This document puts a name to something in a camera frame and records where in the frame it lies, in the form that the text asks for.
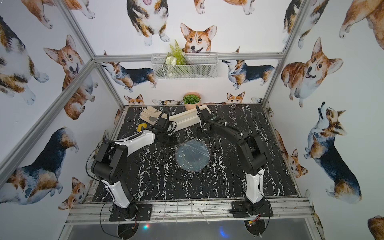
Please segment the cream plastic wrap dispenser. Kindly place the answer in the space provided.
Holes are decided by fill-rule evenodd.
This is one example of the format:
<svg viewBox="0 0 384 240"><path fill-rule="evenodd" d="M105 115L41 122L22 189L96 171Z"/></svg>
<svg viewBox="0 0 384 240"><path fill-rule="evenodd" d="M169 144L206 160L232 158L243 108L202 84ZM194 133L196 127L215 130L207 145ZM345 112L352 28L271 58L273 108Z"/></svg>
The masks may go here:
<svg viewBox="0 0 384 240"><path fill-rule="evenodd" d="M200 123L197 107L195 107L193 110L184 111L182 113L170 116L169 120L172 123L177 124L175 132Z"/></svg>

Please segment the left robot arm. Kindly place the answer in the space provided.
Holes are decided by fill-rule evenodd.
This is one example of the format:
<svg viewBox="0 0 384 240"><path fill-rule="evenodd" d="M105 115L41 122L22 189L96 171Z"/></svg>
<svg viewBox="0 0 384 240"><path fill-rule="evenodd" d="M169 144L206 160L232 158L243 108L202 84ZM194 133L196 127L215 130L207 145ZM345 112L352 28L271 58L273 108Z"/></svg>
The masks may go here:
<svg viewBox="0 0 384 240"><path fill-rule="evenodd" d="M138 127L134 135L116 141L105 140L101 144L91 172L105 185L117 207L128 209L135 205L135 197L123 177L127 170L128 157L153 144L155 140L167 141L177 126L175 121L170 120L168 113L161 112L153 124Z"/></svg>

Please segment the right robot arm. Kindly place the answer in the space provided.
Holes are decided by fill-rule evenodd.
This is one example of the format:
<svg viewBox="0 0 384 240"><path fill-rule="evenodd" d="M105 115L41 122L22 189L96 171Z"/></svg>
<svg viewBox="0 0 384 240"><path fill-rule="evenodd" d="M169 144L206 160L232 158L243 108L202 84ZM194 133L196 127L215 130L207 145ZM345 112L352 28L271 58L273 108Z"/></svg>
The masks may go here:
<svg viewBox="0 0 384 240"><path fill-rule="evenodd" d="M246 174L245 207L250 213L264 204L264 175L266 163L270 159L266 147L257 134L242 131L208 109L196 107L202 133L218 135L236 146L240 166Z"/></svg>

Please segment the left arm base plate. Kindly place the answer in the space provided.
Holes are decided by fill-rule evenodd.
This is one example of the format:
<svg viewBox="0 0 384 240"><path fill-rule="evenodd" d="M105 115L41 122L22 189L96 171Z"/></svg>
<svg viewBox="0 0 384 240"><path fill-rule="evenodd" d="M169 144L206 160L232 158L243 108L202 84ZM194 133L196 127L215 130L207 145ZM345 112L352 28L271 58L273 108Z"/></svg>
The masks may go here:
<svg viewBox="0 0 384 240"><path fill-rule="evenodd" d="M113 204L110 222L149 221L152 216L152 204L130 204L126 209Z"/></svg>

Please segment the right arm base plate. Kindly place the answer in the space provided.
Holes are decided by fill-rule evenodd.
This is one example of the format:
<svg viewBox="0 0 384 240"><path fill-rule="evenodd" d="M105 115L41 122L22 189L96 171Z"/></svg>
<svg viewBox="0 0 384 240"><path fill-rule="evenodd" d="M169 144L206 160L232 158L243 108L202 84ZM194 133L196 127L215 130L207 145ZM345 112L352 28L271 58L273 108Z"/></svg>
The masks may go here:
<svg viewBox="0 0 384 240"><path fill-rule="evenodd" d="M270 202L267 200L261 200L255 204L248 201L232 202L231 206L230 214L234 218L252 218L257 216L268 218L274 216Z"/></svg>

